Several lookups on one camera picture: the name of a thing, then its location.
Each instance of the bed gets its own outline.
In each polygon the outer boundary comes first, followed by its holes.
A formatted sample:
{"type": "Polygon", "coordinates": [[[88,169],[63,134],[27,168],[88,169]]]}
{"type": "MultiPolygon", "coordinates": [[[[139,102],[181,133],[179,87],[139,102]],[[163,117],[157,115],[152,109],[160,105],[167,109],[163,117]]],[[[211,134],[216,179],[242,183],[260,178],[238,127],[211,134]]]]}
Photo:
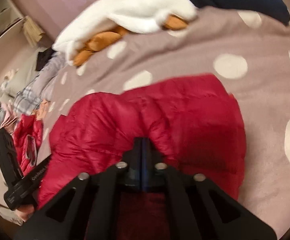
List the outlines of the bed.
{"type": "MultiPolygon", "coordinates": [[[[290,0],[283,1],[290,12],[290,0]]],[[[78,69],[66,65],[44,119],[38,162],[50,154],[48,134],[58,117],[83,96],[213,73],[234,94],[245,123],[248,150],[239,202],[278,238],[290,239],[290,25],[213,7],[198,15],[185,30],[129,34],[78,69]],[[235,68],[229,71],[228,64],[235,68]]]]}

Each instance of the silver bolt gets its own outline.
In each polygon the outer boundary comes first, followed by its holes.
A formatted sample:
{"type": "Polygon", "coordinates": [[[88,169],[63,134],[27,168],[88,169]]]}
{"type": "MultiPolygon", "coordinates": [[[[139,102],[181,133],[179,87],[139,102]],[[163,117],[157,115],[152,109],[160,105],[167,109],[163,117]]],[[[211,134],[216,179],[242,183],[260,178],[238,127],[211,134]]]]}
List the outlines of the silver bolt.
{"type": "Polygon", "coordinates": [[[202,173],[198,173],[194,175],[195,181],[204,181],[206,179],[206,176],[202,173]]]}
{"type": "Polygon", "coordinates": [[[127,167],[127,163],[126,162],[118,162],[116,163],[116,167],[119,169],[123,169],[127,167]]]}
{"type": "Polygon", "coordinates": [[[78,179],[85,180],[89,178],[89,174],[87,172],[82,172],[78,175],[78,179]]]}
{"type": "Polygon", "coordinates": [[[167,168],[167,164],[166,163],[156,163],[155,164],[155,169],[156,170],[164,170],[167,168]]]}

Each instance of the plaid shirt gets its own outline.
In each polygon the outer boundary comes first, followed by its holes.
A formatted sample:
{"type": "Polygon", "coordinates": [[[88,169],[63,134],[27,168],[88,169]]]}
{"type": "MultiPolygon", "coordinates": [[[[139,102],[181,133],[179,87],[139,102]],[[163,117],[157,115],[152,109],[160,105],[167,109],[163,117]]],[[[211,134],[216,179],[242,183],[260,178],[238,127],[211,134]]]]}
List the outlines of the plaid shirt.
{"type": "Polygon", "coordinates": [[[32,115],[32,112],[39,108],[41,99],[31,89],[31,84],[18,92],[13,103],[14,112],[20,117],[22,114],[32,115]]]}

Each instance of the pillow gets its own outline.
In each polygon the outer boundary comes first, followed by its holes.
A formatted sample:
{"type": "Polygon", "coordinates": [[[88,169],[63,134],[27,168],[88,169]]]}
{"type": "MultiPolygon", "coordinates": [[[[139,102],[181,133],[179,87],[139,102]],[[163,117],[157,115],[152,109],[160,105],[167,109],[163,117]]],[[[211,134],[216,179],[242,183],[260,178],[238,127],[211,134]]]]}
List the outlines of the pillow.
{"type": "Polygon", "coordinates": [[[24,65],[19,68],[14,77],[8,81],[4,92],[16,97],[19,91],[22,91],[37,75],[36,64],[38,53],[44,51],[45,48],[38,48],[36,51],[25,61],[24,65]]]}

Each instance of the orange plush foot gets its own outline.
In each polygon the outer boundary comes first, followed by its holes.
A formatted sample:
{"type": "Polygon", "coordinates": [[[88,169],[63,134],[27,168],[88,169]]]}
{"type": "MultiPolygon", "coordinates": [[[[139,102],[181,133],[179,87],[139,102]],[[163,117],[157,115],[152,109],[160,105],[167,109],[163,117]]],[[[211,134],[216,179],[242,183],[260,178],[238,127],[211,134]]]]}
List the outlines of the orange plush foot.
{"type": "Polygon", "coordinates": [[[110,44],[121,39],[121,35],[114,32],[98,33],[86,42],[86,46],[89,50],[100,51],[110,44]]]}
{"type": "Polygon", "coordinates": [[[126,35],[126,34],[129,33],[129,30],[125,29],[124,27],[121,27],[121,26],[117,25],[117,27],[113,28],[113,29],[111,30],[111,32],[113,32],[113,33],[118,33],[118,34],[120,34],[121,36],[124,36],[124,35],[126,35]]]}
{"type": "Polygon", "coordinates": [[[164,27],[170,30],[182,30],[188,26],[188,23],[185,22],[183,19],[178,18],[175,15],[169,15],[167,18],[164,27]]]}
{"type": "Polygon", "coordinates": [[[91,52],[87,50],[86,48],[83,48],[75,57],[74,57],[74,65],[77,67],[80,67],[85,63],[91,55],[93,55],[94,52],[91,52]]]}

